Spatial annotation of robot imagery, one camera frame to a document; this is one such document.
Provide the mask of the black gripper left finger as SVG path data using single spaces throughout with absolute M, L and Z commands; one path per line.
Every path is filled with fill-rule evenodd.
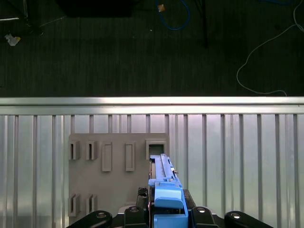
M 148 228 L 147 215 L 148 189 L 139 188 L 134 206 L 123 209 L 122 214 L 112 216 L 104 210 L 94 211 L 79 221 L 69 225 L 70 228 Z

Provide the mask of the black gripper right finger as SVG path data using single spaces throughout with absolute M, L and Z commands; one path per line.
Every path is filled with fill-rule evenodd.
M 190 192 L 184 190 L 189 228 L 271 228 L 270 225 L 241 211 L 229 211 L 223 218 L 206 207 L 197 207 Z

